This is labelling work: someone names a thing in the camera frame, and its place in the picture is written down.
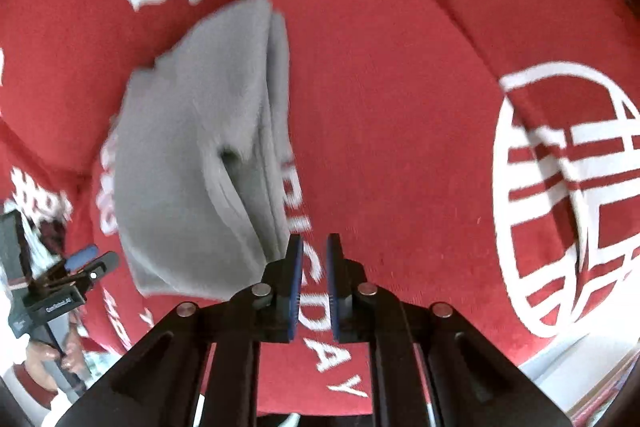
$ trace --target folded gray cloth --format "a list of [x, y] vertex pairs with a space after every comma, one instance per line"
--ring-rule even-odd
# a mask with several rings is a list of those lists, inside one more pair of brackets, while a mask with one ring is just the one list
[[268, 0], [209, 16], [133, 74], [114, 204], [143, 295], [227, 299], [284, 256], [288, 110], [287, 35]]

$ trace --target white circular emblem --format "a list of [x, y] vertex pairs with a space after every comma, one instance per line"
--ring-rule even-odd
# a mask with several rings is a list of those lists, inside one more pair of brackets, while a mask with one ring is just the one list
[[[500, 108], [494, 142], [494, 223], [500, 269], [511, 304], [522, 323], [539, 337], [552, 337], [578, 320], [594, 291], [611, 283], [620, 283], [638, 263], [632, 260], [640, 247], [640, 233], [613, 245], [601, 247], [600, 208], [640, 195], [640, 177], [611, 182], [608, 176], [640, 169], [640, 150], [634, 150], [632, 139], [640, 136], [640, 114], [629, 97], [613, 80], [599, 71], [574, 62], [546, 62], [501, 78], [505, 92], [554, 76], [572, 76], [602, 86], [609, 95], [615, 118], [608, 121], [575, 123], [568, 129], [542, 126], [525, 129], [513, 124], [514, 110], [507, 98]], [[567, 137], [574, 146], [621, 139], [623, 150], [604, 155], [569, 160]], [[559, 153], [525, 162], [510, 162], [509, 152], [518, 148], [535, 148], [543, 144]], [[543, 182], [561, 172], [562, 179], [544, 188]], [[535, 195], [514, 199], [510, 192], [540, 185]], [[569, 198], [577, 226], [577, 238], [561, 259], [522, 274], [516, 263], [513, 230], [548, 214], [555, 204]], [[622, 259], [622, 265], [589, 280], [577, 294], [577, 272]], [[542, 302], [532, 305], [528, 298], [556, 280], [564, 280], [561, 289]], [[543, 319], [558, 308], [554, 324]]]

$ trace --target white sleeve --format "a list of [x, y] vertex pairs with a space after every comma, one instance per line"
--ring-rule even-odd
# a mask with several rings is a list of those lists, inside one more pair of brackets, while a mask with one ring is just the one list
[[2, 379], [34, 427], [40, 427], [50, 410], [41, 406], [26, 392], [20, 381], [16, 378], [13, 367], [10, 367], [7, 372], [2, 375]]

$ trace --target metal screw head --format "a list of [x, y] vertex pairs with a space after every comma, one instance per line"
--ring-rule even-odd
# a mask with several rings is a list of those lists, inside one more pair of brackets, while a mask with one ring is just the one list
[[251, 286], [251, 293], [256, 297], [266, 297], [271, 293], [271, 286], [269, 286], [266, 282], [258, 282]]
[[453, 308], [449, 306], [446, 302], [437, 302], [431, 307], [431, 311], [436, 317], [440, 317], [441, 319], [448, 319], [451, 315], [453, 315]]
[[361, 295], [372, 297], [373, 295], [378, 293], [378, 287], [372, 282], [361, 282], [360, 284], [358, 284], [358, 292]]
[[178, 307], [175, 309], [175, 312], [180, 315], [180, 317], [191, 317], [191, 315], [193, 315], [197, 309], [198, 307], [194, 303], [183, 302], [182, 304], [178, 305]]

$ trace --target person's hand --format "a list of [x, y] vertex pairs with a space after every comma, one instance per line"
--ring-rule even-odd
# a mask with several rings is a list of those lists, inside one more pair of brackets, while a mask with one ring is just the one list
[[[57, 360], [59, 357], [60, 354], [57, 349], [47, 346], [47, 344], [29, 341], [24, 368], [35, 383], [47, 391], [55, 393], [58, 390], [58, 386], [53, 377], [44, 368], [43, 362]], [[86, 371], [80, 335], [73, 321], [69, 324], [69, 333], [66, 336], [65, 343], [65, 356], [62, 358], [61, 366], [76, 375]]]
[[58, 390], [58, 386], [53, 377], [44, 368], [43, 362], [57, 360], [59, 357], [59, 352], [53, 347], [40, 342], [29, 341], [24, 368], [35, 383], [47, 391], [55, 393]]

